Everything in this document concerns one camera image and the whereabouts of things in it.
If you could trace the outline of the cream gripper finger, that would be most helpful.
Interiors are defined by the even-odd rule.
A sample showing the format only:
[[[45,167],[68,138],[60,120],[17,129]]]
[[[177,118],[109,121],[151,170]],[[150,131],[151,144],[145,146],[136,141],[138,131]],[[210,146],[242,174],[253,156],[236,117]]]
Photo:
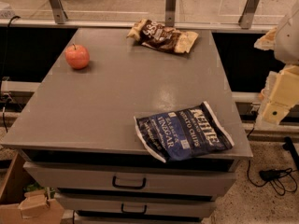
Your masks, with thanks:
[[[258,38],[254,43],[254,48],[261,50],[270,50],[275,48],[277,28],[274,27],[269,30],[265,35]]]

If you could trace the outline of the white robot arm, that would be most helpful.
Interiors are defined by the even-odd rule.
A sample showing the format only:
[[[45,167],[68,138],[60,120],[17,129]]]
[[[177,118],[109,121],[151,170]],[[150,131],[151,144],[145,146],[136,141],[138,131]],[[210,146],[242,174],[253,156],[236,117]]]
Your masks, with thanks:
[[[285,64],[275,75],[274,84],[269,86],[262,109],[264,121],[279,124],[299,102],[299,1],[254,47],[273,50],[275,58]]]

